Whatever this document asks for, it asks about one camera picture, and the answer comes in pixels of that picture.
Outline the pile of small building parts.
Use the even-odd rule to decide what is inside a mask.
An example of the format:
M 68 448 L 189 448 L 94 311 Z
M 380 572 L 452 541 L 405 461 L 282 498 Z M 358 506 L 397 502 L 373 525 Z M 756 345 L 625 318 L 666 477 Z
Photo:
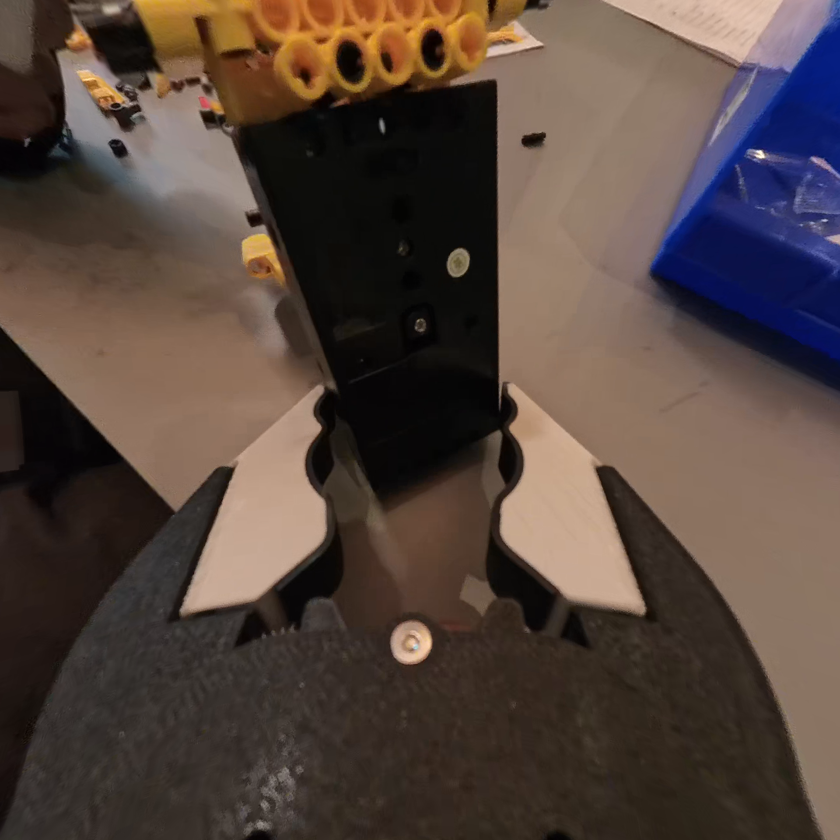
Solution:
M 196 112 L 205 130 L 231 135 L 207 70 L 195 57 L 157 57 L 130 4 L 78 7 L 66 48 L 90 54 L 100 68 L 108 69 L 110 77 L 87 67 L 76 73 L 97 110 L 120 132 L 129 134 L 146 122 L 144 91 L 153 91 L 160 100 L 191 91 L 196 94 Z

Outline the black battery box with yellow bricks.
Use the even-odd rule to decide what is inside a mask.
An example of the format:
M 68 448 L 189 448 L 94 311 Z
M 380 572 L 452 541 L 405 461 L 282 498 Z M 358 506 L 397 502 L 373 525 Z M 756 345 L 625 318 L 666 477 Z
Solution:
M 502 3 L 132 2 L 203 61 L 373 488 L 500 424 Z

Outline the clear plastic bags in bin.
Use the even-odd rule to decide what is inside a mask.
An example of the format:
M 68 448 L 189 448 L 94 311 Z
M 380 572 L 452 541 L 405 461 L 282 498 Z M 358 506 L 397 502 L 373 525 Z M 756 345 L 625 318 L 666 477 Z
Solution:
M 838 240 L 839 173 L 822 157 L 748 149 L 734 165 L 731 192 L 754 209 Z

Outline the yellow printed leaflet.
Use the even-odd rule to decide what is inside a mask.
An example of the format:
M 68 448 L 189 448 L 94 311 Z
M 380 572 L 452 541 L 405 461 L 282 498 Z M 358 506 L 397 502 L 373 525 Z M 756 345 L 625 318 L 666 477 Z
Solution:
M 531 35 L 519 21 L 515 21 L 488 33 L 486 57 L 491 59 L 512 56 L 543 47 L 542 41 Z

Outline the white paper sheet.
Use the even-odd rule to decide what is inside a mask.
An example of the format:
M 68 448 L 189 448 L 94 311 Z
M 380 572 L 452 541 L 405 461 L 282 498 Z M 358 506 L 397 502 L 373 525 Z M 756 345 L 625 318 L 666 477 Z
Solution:
M 609 1 L 608 4 L 737 66 L 781 1 Z

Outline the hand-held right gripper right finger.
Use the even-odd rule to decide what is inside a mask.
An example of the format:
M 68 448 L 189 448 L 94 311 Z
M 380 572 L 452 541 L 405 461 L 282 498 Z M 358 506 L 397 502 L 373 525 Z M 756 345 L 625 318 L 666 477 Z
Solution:
M 525 391 L 501 387 L 487 580 L 529 631 L 564 635 L 580 610 L 647 615 L 600 468 Z

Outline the large blue storage bin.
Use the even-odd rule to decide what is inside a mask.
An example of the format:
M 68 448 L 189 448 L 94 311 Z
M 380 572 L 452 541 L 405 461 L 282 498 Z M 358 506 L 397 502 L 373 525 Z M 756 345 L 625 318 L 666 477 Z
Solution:
M 724 94 L 652 275 L 820 355 L 838 371 L 839 247 L 742 203 L 748 149 L 819 156 L 839 173 L 838 2 L 783 2 Z

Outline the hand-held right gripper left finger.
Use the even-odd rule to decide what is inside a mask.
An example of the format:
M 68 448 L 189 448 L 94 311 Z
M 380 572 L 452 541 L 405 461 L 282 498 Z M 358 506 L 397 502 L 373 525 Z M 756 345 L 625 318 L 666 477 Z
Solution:
M 249 608 L 271 632 L 300 622 L 342 575 L 334 505 L 334 395 L 315 386 L 234 461 L 179 617 Z

